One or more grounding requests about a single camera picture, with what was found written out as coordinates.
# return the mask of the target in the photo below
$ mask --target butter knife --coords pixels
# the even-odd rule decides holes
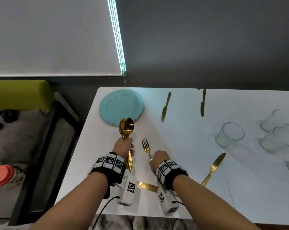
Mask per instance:
[[[221,162],[223,161],[224,157],[225,157],[226,153],[222,153],[221,155],[219,155],[217,157],[217,159],[214,161],[214,163],[211,165],[210,167],[210,172],[209,174],[206,176],[206,178],[204,179],[204,181],[201,183],[202,186],[206,186],[207,182],[209,181],[210,177],[213,175],[213,173],[216,171],[216,169],[218,168],[218,166],[221,164]]]
[[[155,193],[157,193],[157,190],[158,190],[158,186],[156,186],[156,185],[151,185],[151,184],[149,184],[149,183],[145,183],[145,182],[137,182],[137,184],[140,186],[140,187],[142,187],[142,188],[144,188],[144,189],[147,189],[147,190],[150,190],[150,191],[153,191],[153,192],[155,192]]]
[[[168,103],[169,103],[170,97],[171,97],[171,92],[168,93],[167,103],[165,104],[164,108],[162,109],[162,123],[165,120],[165,114],[167,112],[167,108],[168,108]]]
[[[206,89],[203,90],[203,100],[201,102],[201,108],[200,108],[202,117],[204,117],[205,96],[206,96]]]

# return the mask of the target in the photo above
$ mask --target stack of plates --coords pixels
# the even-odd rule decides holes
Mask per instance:
[[[112,126],[119,126],[122,118],[139,119],[144,109],[142,97],[135,91],[120,89],[106,95],[100,103],[101,118]]]

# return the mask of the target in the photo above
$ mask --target person's right arm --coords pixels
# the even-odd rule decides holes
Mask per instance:
[[[150,162],[153,172],[169,159],[165,151],[157,151]],[[201,230],[260,230],[222,198],[186,175],[174,178],[173,189]]]

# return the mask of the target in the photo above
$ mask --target window blind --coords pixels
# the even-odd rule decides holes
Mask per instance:
[[[125,71],[115,0],[0,0],[0,77]]]

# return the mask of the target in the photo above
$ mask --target tabletop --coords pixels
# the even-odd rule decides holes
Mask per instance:
[[[118,89],[138,92],[144,100],[144,112],[135,122],[131,134],[135,144],[133,157],[138,181],[158,185],[150,170],[149,157],[143,151],[141,139],[147,138],[151,151],[165,150],[189,176],[202,182],[214,160],[227,152],[206,187],[256,223],[289,224],[289,173],[284,158],[267,153],[258,139],[266,134],[260,126],[275,109],[289,111],[289,91],[218,90],[207,89],[205,114],[200,115],[203,90],[188,88],[99,88],[71,158],[56,202],[86,178],[98,156],[108,153],[120,137],[117,127],[106,124],[99,116],[99,104],[108,93]],[[171,92],[165,121],[162,108]],[[240,125],[245,137],[238,146],[222,149],[215,143],[215,134],[223,123]],[[118,188],[111,189],[110,197]],[[98,213],[105,205],[103,201]],[[131,206],[112,201],[105,214],[191,218],[184,206],[165,216],[156,193],[137,188]]]

